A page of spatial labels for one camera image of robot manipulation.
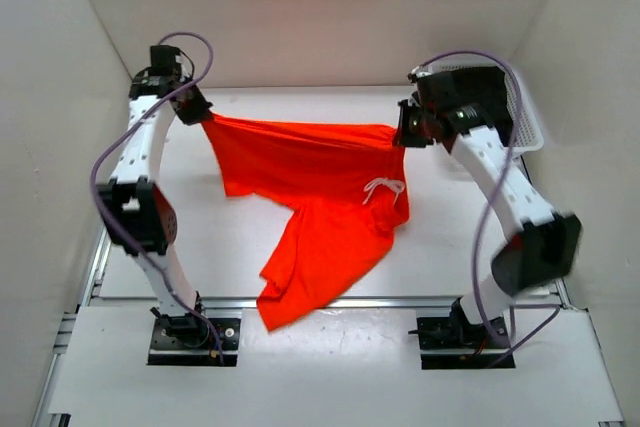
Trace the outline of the orange shorts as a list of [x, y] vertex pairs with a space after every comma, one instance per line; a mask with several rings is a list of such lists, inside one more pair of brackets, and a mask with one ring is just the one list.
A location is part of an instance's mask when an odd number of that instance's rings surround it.
[[260, 273], [257, 309], [268, 331], [348, 291], [410, 218], [405, 150], [391, 126], [215, 115], [202, 127], [227, 196], [256, 195], [292, 212]]

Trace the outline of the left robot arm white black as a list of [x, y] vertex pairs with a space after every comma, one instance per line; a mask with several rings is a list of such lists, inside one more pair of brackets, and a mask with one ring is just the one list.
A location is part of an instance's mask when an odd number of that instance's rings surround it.
[[94, 197], [113, 244], [144, 272], [158, 299], [152, 313], [167, 335], [190, 348], [212, 340], [199, 293], [190, 285], [174, 243], [177, 215], [158, 185], [169, 127], [213, 117], [211, 102], [194, 84], [194, 64], [178, 47], [150, 48], [150, 64], [138, 72], [129, 90], [129, 129], [109, 179]]

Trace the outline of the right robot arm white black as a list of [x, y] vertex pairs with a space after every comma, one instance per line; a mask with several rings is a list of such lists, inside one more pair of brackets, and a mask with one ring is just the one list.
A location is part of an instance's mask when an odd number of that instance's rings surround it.
[[446, 337], [470, 347], [497, 335], [497, 319], [518, 296], [571, 272], [582, 225], [575, 214], [555, 209], [516, 167], [508, 105], [517, 95], [501, 68], [416, 69], [408, 78], [416, 89], [398, 104], [395, 144], [442, 145], [471, 175], [505, 237], [490, 274], [474, 278], [472, 292], [451, 307]]

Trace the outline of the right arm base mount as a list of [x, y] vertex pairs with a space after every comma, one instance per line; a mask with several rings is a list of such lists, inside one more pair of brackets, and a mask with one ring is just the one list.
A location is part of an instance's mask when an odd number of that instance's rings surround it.
[[494, 339], [483, 323], [471, 324], [456, 299], [447, 316], [423, 316], [408, 331], [416, 336], [422, 370], [514, 369], [511, 339], [503, 316], [490, 320]]

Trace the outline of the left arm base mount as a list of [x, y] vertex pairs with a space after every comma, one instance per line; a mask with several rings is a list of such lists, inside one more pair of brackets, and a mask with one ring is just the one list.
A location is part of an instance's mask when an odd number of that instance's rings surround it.
[[191, 314], [163, 315], [153, 307], [147, 364], [149, 366], [235, 367], [241, 336], [240, 317], [210, 317], [210, 328]]

